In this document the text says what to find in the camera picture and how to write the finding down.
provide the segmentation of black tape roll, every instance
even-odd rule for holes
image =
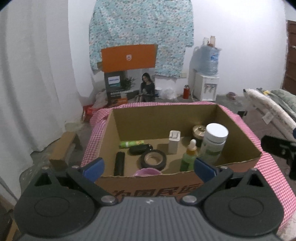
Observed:
[[[158,161],[158,163],[155,165],[148,164],[147,160],[149,158],[154,158],[155,160]],[[166,166],[166,155],[160,150],[148,150],[148,151],[145,151],[140,156],[140,163],[141,163],[142,168],[151,167],[151,168],[155,168],[155,169],[161,171]]]

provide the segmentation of white container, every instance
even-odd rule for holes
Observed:
[[[155,97],[159,97],[162,91],[161,87],[155,87]]]
[[[168,152],[170,154],[177,154],[180,140],[181,140],[180,131],[170,131],[170,136],[168,138]]]
[[[215,101],[219,77],[205,76],[195,72],[193,94],[198,100]]]
[[[198,157],[214,164],[221,154],[227,136],[228,130],[225,126],[218,123],[208,124]]]

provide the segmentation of red bottle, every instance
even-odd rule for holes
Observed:
[[[190,96],[190,87],[189,85],[184,86],[184,92],[183,92],[183,99],[188,99]]]

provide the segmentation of gold jar lid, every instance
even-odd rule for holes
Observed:
[[[205,126],[203,125],[196,125],[192,128],[193,136],[197,139],[202,139],[205,135]]]

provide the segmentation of pink cup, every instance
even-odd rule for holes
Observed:
[[[143,168],[141,170],[136,171],[134,176],[149,177],[149,176],[161,175],[161,174],[162,173],[159,170],[149,167],[149,168]]]

